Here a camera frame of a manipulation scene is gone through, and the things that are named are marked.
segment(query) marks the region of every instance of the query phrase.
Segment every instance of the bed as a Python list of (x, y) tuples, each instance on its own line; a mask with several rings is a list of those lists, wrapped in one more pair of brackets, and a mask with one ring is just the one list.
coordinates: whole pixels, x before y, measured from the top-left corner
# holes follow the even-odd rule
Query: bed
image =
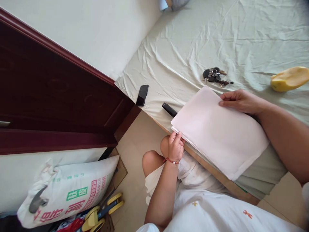
[[(179, 111), (204, 86), (204, 70), (218, 66), (234, 84), (207, 82), (217, 94), (245, 89), (309, 125), (309, 83), (286, 93), (270, 88), (272, 75), (309, 67), (308, 10), (304, 0), (191, 0), (180, 11), (163, 12), (115, 84), (134, 102), (148, 84), (142, 110), (171, 132), (172, 118), (161, 105)], [(269, 146), (235, 183), (262, 199), (286, 172)]]

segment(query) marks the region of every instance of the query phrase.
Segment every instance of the white shirt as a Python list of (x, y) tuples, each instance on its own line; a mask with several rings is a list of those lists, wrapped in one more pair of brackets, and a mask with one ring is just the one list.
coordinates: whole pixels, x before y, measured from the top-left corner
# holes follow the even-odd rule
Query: white shirt
[[(247, 202), (224, 194), (180, 186), (173, 219), (164, 231), (303, 231)], [(148, 223), (137, 232), (158, 232)]]

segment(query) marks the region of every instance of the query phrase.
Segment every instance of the orange embroidered pattern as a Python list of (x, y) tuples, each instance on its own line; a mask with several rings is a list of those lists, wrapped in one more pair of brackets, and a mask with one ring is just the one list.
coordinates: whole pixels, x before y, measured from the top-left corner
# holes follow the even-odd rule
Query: orange embroidered pattern
[(252, 219), (252, 214), (248, 213), (246, 210), (244, 210), (243, 213), (244, 213), (245, 215), (248, 215), (248, 217), (249, 217), (250, 219)]

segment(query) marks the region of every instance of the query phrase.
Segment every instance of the keys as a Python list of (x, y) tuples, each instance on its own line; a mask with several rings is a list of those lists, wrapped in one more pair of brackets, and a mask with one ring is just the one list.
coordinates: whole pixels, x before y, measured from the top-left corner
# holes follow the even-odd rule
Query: keys
[(203, 72), (203, 78), (204, 78), (204, 82), (206, 84), (206, 81), (209, 82), (217, 82), (220, 84), (220, 86), (225, 86), (228, 84), (234, 84), (234, 82), (229, 82), (229, 81), (225, 81), (225, 80), (221, 80), (220, 74), (222, 75), (227, 75), (227, 73), (223, 70), (220, 70), (218, 67), (214, 67), (211, 69), (206, 69)]

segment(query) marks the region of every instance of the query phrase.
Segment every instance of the red string bracelet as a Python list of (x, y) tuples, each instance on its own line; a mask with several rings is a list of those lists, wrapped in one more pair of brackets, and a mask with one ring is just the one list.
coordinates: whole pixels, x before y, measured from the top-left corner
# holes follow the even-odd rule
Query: red string bracelet
[(166, 160), (168, 160), (168, 161), (170, 161), (172, 164), (179, 164), (179, 161), (171, 161), (168, 157), (165, 159), (165, 160), (163, 160), (163, 162), (165, 162)]

